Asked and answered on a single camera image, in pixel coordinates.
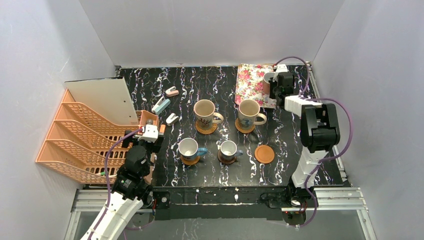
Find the floral tray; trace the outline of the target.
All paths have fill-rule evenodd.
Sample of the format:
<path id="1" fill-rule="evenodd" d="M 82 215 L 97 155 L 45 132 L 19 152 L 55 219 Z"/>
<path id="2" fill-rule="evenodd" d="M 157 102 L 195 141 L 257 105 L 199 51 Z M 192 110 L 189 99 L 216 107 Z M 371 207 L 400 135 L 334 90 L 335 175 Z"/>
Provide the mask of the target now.
<path id="1" fill-rule="evenodd" d="M 264 76 L 272 72 L 269 64 L 242 63 L 237 68 L 235 84 L 235 103 L 239 105 L 245 99 L 255 100 L 260 107 L 274 109 L 276 100 L 264 92 Z"/>

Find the tall beige mug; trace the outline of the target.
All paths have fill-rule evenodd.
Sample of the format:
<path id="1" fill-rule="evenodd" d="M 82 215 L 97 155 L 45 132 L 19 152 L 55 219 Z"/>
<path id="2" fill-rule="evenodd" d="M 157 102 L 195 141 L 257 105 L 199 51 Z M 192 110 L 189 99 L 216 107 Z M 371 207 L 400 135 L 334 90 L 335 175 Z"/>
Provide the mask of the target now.
<path id="1" fill-rule="evenodd" d="M 238 105 L 239 128 L 243 131 L 251 130 L 255 126 L 264 125 L 267 117 L 260 113 L 261 107 L 258 102 L 252 99 L 244 99 Z"/>

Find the blue mug white inside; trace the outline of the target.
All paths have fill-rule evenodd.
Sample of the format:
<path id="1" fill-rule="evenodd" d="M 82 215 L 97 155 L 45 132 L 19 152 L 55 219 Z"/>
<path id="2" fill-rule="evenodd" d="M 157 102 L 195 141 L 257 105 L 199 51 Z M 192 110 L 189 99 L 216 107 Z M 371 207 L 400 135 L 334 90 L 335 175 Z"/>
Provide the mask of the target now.
<path id="1" fill-rule="evenodd" d="M 198 142 L 193 138 L 184 138 L 178 144 L 180 155 L 189 162 L 194 162 L 197 157 L 206 155 L 209 150 L 205 147 L 199 147 Z"/>

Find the woven rattan coaster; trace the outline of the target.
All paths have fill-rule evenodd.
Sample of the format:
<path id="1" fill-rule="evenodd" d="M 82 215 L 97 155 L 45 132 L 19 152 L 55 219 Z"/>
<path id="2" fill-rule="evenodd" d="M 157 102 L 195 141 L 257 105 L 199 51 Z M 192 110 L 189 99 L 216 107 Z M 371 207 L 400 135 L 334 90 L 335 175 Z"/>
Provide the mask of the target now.
<path id="1" fill-rule="evenodd" d="M 244 129 L 244 128 L 242 127 L 242 125 L 241 125 L 241 122 L 240 122 L 240 119 L 239 119 L 239 118 L 237 118 L 237 119 L 235 120 L 235 127 L 236 127 L 236 129 L 237 129 L 239 132 L 241 132 L 241 133 L 243 133 L 243 134 L 251 133 L 251 132 L 252 132 L 252 131 L 254 131 L 254 130 L 255 130 L 255 128 L 256 128 L 256 126 L 255 126 L 255 125 L 252 125 L 250 128 Z"/>
<path id="2" fill-rule="evenodd" d="M 201 128 L 200 121 L 199 120 L 196 120 L 195 121 L 195 129 L 196 129 L 196 131 L 199 132 L 200 134 L 203 134 L 203 135 L 210 135 L 210 134 L 212 134 L 217 129 L 217 127 L 218 127 L 218 124 L 217 123 L 213 123 L 209 129 L 203 129 L 203 128 Z"/>

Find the light wooden coaster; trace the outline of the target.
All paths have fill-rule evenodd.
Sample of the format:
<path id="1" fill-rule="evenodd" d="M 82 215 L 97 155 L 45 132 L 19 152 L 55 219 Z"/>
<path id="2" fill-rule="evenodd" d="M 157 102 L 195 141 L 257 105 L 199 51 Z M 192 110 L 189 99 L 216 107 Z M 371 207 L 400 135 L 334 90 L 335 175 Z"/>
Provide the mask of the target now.
<path id="1" fill-rule="evenodd" d="M 255 149 L 254 157 L 261 164 L 269 164 L 274 160 L 275 152 L 268 145 L 260 145 Z"/>
<path id="2" fill-rule="evenodd" d="M 192 159 L 192 160 L 187 160 L 186 158 L 184 158 L 182 155 L 180 156 L 180 159 L 181 159 L 181 161 L 182 161 L 182 163 L 184 164 L 184 165 L 186 165 L 186 166 L 192 166 L 192 165 L 195 165 L 195 164 L 197 164 L 198 162 L 199 162 L 199 160 L 201 159 L 201 157 L 200 156 L 197 156 L 197 157 L 195 157 L 194 159 Z"/>

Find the small grey heart mug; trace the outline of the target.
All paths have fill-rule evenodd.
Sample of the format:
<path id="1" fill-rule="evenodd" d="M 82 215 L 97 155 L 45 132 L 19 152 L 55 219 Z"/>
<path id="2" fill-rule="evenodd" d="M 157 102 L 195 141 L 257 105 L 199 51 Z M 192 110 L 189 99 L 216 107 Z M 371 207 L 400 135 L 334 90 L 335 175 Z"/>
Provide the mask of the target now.
<path id="1" fill-rule="evenodd" d="M 224 158 L 226 160 L 232 159 L 233 157 L 240 157 L 244 154 L 242 150 L 238 149 L 237 144 L 231 140 L 224 141 L 221 144 L 219 151 L 225 155 Z"/>

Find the dark walnut wooden coaster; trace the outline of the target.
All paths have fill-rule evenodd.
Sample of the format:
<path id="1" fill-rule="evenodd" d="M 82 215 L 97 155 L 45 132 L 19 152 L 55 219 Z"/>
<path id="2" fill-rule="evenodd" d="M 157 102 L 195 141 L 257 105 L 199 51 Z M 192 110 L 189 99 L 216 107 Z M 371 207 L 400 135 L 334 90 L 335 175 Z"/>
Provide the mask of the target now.
<path id="1" fill-rule="evenodd" d="M 223 155 L 220 151 L 217 154 L 217 158 L 224 165 L 231 165 L 237 160 L 236 156 L 231 159 L 225 159 L 225 155 Z"/>

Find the pink floral mug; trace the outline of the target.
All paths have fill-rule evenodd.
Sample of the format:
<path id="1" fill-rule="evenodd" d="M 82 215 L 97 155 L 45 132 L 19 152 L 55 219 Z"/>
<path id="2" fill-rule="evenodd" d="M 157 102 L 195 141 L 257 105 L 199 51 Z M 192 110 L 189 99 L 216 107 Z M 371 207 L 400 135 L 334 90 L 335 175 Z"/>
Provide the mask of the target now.
<path id="1" fill-rule="evenodd" d="M 264 74 L 263 78 L 262 78 L 262 89 L 264 94 L 269 95 L 270 91 L 271 91 L 271 84 L 270 81 L 272 81 L 272 79 L 274 78 L 275 73 L 272 72 L 267 72 Z"/>

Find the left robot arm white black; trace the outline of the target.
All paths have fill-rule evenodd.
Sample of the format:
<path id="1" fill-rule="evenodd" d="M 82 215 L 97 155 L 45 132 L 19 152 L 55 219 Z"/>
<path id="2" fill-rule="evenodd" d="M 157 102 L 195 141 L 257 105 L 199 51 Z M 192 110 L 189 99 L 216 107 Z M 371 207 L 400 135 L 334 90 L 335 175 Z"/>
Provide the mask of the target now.
<path id="1" fill-rule="evenodd" d="M 147 123 L 136 130 L 126 130 L 106 152 L 104 174 L 107 198 L 83 240 L 116 240 L 129 220 L 139 210 L 152 192 L 146 178 L 152 172 L 152 156 L 159 152 L 164 132 L 155 124 Z M 118 168 L 114 183 L 110 182 L 108 161 L 115 147 L 128 148 L 123 164 Z"/>

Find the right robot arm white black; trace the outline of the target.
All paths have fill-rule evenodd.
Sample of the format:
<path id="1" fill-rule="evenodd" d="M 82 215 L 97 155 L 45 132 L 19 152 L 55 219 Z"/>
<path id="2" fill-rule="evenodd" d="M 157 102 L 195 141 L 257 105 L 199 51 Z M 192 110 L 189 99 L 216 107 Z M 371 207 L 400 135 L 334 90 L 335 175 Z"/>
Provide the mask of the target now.
<path id="1" fill-rule="evenodd" d="M 269 72 L 269 97 L 276 106 L 300 117 L 302 152 L 286 188 L 288 202 L 300 204 L 310 199 L 317 166 L 340 141 L 337 109 L 333 103 L 320 103 L 294 93 L 295 76 L 290 72 Z"/>

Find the orange capped glue stick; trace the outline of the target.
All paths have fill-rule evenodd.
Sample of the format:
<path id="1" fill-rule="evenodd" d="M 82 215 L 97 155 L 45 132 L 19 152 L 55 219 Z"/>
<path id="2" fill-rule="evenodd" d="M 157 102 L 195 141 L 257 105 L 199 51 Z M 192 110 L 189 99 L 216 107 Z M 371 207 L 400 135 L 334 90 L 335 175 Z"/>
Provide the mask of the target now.
<path id="1" fill-rule="evenodd" d="M 160 128 L 159 128 L 159 133 L 158 133 L 158 135 L 159 135 L 159 136 L 163 136 L 163 135 L 165 134 L 165 131 L 166 131 L 166 125 L 165 125 L 165 124 L 161 124 L 161 125 L 160 125 Z"/>

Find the blue white stapler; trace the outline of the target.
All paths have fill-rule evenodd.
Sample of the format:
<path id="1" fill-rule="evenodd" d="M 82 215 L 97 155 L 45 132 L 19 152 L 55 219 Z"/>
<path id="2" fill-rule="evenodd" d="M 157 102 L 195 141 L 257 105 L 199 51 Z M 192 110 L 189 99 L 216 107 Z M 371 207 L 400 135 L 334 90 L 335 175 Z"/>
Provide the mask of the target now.
<path id="1" fill-rule="evenodd" d="M 171 101 L 168 98 L 162 96 L 152 107 L 151 112 L 155 115 L 160 115 L 170 105 L 170 103 Z"/>

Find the white folder board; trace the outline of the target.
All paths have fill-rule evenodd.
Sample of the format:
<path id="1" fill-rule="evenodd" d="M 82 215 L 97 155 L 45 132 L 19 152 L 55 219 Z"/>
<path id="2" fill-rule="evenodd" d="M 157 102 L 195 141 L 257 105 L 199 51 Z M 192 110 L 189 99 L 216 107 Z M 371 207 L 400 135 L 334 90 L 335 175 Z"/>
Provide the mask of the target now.
<path id="1" fill-rule="evenodd" d="M 90 107 L 116 125 L 137 125 L 138 116 L 124 77 L 66 81 L 76 102 Z"/>

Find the orange mesh file rack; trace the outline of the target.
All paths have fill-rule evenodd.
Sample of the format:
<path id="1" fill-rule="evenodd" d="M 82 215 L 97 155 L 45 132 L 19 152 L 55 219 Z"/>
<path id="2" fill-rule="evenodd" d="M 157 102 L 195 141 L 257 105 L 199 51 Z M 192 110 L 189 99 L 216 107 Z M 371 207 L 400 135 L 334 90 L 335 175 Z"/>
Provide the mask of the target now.
<path id="1" fill-rule="evenodd" d="M 137 125 L 117 125 L 66 90 L 35 162 L 79 184 L 105 184 L 105 165 L 115 175 L 128 149 L 113 144 Z"/>

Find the pink mini stapler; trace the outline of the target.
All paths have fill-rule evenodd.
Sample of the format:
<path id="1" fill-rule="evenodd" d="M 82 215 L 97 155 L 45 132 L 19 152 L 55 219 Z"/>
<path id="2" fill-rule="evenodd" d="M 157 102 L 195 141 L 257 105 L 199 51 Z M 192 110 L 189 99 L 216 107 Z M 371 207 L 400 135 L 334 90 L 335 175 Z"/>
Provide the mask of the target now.
<path id="1" fill-rule="evenodd" d="M 165 91 L 165 95 L 167 97 L 174 97 L 174 96 L 177 96 L 179 94 L 180 94 L 180 92 L 179 92 L 179 90 L 177 90 L 176 86 L 172 86 Z"/>

